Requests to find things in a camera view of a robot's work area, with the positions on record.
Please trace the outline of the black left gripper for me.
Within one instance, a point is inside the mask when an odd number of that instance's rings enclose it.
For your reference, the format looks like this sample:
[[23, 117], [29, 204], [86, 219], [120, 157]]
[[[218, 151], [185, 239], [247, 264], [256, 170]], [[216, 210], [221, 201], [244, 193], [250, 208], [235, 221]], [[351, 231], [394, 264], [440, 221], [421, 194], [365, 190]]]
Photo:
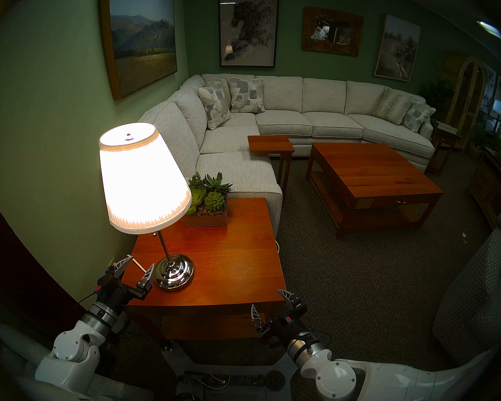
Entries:
[[144, 276], [136, 283], [136, 287], [132, 288], [127, 284], [121, 283], [119, 278], [122, 276], [133, 256], [128, 255], [126, 258], [113, 263], [113, 274], [105, 274], [98, 282], [95, 289], [97, 294], [97, 303], [104, 304], [106, 307], [115, 312], [119, 316], [128, 302], [132, 299], [145, 300], [153, 286], [152, 275], [155, 268], [155, 263], [145, 272]]

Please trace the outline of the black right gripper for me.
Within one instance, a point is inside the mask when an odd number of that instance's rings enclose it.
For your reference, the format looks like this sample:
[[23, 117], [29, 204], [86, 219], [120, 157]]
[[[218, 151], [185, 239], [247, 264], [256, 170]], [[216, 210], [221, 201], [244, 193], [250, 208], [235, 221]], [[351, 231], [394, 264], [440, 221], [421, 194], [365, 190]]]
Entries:
[[255, 305], [252, 304], [250, 315], [258, 336], [278, 337], [284, 347], [289, 347], [292, 341], [297, 340], [305, 342], [305, 344], [313, 342], [313, 334], [300, 321], [300, 317], [307, 311], [307, 305], [303, 305], [301, 298], [296, 293], [283, 289], [277, 289], [277, 292], [287, 303], [291, 304], [292, 309], [283, 306], [270, 320], [264, 323]]

